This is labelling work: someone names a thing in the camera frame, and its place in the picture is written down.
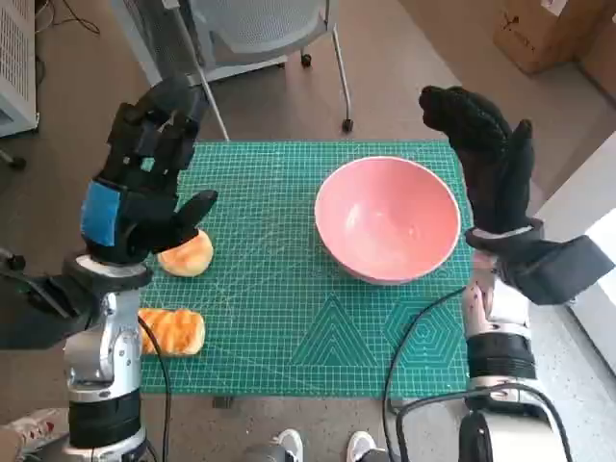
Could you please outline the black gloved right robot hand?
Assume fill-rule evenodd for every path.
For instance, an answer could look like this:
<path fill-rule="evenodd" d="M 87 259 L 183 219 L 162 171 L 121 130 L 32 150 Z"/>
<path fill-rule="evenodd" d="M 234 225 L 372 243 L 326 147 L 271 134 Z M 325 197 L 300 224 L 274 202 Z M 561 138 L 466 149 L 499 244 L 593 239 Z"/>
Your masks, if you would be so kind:
<path fill-rule="evenodd" d="M 422 89 L 423 123 L 443 133 L 460 161 L 478 229 L 502 235 L 529 225 L 532 124 L 511 128 L 485 96 L 461 87 Z"/>

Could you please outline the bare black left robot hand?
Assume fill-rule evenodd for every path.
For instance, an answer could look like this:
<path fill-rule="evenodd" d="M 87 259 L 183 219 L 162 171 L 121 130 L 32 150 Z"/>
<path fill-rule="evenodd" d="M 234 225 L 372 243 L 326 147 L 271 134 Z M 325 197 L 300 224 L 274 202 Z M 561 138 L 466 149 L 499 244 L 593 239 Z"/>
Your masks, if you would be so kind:
<path fill-rule="evenodd" d="M 133 265 L 196 236 L 218 194 L 201 191 L 180 205 L 177 188 L 207 107 L 204 89 L 185 74 L 118 107 L 108 157 L 82 205 L 81 235 L 94 260 Z"/>

